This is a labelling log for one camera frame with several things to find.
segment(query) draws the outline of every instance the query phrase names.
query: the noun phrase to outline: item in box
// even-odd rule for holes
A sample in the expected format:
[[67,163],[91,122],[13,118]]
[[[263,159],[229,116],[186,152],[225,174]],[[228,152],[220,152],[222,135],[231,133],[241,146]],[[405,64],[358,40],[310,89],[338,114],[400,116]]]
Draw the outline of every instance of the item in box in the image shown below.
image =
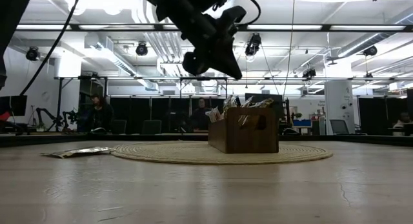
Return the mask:
[[237,106],[237,99],[239,101],[238,97],[234,97],[234,96],[228,96],[225,101],[224,101],[224,111],[222,113],[222,116],[224,118],[227,118],[227,114],[228,114],[228,109],[229,108],[234,108],[234,107],[238,107]]
[[[268,98],[263,101],[257,102],[254,105],[249,106],[249,108],[268,108],[271,107],[271,104],[274,102],[273,99]],[[247,116],[244,119],[244,122],[242,124],[243,128],[253,128],[255,129],[257,127],[257,124],[259,122],[259,116]]]
[[[250,98],[248,98],[247,101],[245,101],[245,103],[243,103],[243,104],[241,105],[241,108],[248,108],[248,107],[251,105],[253,98],[254,98],[253,96],[250,97]],[[239,126],[242,126],[242,125],[243,125],[245,118],[247,118],[247,115],[241,115],[241,116],[239,117],[239,120],[238,120]]]
[[219,113],[218,107],[213,108],[211,111],[205,112],[205,114],[209,117],[211,123],[214,123],[221,119],[221,114]]

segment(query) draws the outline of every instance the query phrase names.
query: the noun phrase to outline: fluorescent light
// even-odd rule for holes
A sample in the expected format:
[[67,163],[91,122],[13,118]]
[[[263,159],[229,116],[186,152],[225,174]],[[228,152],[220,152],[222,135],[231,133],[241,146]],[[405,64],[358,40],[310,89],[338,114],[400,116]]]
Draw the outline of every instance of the fluorescent light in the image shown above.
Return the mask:
[[84,30],[98,30],[100,28],[107,28],[108,25],[79,25],[79,28]]
[[154,30],[153,25],[79,25],[83,30]]
[[125,80],[125,79],[135,79],[135,78],[133,77],[108,77],[108,79]]
[[142,79],[155,79],[155,80],[178,80],[180,77],[136,77],[136,78],[142,78]]
[[321,30],[322,25],[248,25],[249,30]]
[[406,26],[403,25],[334,25],[331,26],[331,30],[403,30]]
[[165,30],[177,30],[178,27],[176,27],[176,25],[163,25],[163,28]]
[[64,25],[18,25],[17,30],[62,30]]

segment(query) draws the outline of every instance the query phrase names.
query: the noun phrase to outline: computer monitor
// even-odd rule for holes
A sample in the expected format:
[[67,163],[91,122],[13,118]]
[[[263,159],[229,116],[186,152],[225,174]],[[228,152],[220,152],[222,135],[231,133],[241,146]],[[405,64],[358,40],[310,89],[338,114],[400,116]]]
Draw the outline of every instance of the computer monitor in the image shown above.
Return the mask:
[[27,96],[12,96],[10,101],[10,107],[12,108],[13,115],[25,116],[27,106]]
[[345,120],[330,120],[333,134],[349,134]]
[[27,96],[0,97],[0,114],[11,109],[14,116],[26,115]]
[[284,119],[284,106],[283,106],[283,96],[282,95],[273,95],[273,94],[245,94],[245,100],[252,97],[252,102],[257,103],[263,101],[265,99],[271,98],[274,100],[272,104],[272,108],[276,113],[278,118]]

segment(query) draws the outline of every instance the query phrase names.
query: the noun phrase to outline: person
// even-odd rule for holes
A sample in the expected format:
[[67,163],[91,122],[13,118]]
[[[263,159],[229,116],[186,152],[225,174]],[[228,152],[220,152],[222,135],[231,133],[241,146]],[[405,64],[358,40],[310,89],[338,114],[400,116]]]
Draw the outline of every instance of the person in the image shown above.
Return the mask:
[[191,115],[192,126],[194,130],[208,130],[210,119],[205,114],[205,112],[208,111],[211,111],[211,109],[205,107],[205,99],[203,99],[202,97],[199,98],[198,108],[194,110]]
[[[408,112],[400,113],[398,122],[393,126],[393,128],[404,128],[406,123],[410,123],[410,116]],[[405,136],[404,132],[393,132],[393,136]]]
[[400,113],[398,122],[393,126],[393,128],[404,128],[406,123],[410,123],[410,116],[407,112]]
[[104,97],[97,94],[93,94],[90,99],[93,102],[93,108],[86,121],[88,128],[91,130],[104,128],[106,132],[111,131],[114,120],[113,108],[106,102]]

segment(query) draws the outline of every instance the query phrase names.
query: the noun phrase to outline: man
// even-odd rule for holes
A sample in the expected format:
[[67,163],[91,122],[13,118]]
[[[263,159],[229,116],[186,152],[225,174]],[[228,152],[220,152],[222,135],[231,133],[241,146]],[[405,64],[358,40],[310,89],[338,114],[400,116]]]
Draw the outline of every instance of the man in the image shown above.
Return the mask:
[[114,120],[114,110],[102,96],[93,94],[90,99],[93,102],[93,109],[90,111],[86,121],[89,129],[104,128],[107,132],[111,130]]
[[211,111],[211,109],[205,107],[205,100],[203,98],[199,98],[198,108],[194,110],[191,115],[192,126],[194,127],[194,130],[208,130],[210,119],[205,114],[205,112],[208,111]]

